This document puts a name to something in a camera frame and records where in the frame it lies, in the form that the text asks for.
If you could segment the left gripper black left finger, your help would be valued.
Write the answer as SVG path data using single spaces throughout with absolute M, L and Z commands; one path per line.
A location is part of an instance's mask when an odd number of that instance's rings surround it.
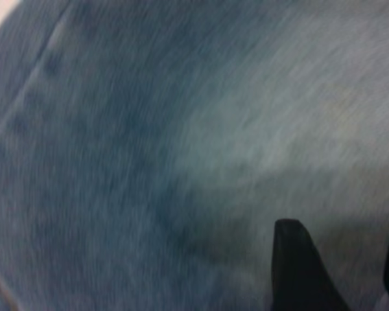
M 305 226 L 295 219 L 274 225 L 273 310 L 349 310 Z

